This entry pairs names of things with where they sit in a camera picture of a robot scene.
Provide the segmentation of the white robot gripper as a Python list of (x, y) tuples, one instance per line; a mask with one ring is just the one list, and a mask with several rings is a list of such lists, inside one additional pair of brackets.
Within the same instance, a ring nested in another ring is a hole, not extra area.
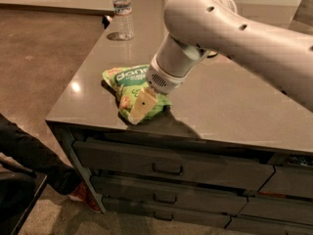
[(187, 78), (191, 68), (203, 61), (208, 50), (183, 44), (167, 34), (153, 57), (143, 88), (131, 109), (129, 120), (141, 121), (157, 104), (157, 92), (169, 94)]

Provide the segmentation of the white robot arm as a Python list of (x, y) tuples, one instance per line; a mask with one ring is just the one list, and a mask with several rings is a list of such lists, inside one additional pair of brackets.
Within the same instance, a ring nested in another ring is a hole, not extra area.
[(313, 110), (313, 36), (238, 15), (233, 0), (168, 0), (168, 34), (153, 57), (129, 115), (139, 123), (186, 79), (210, 52), (259, 75), (309, 111)]

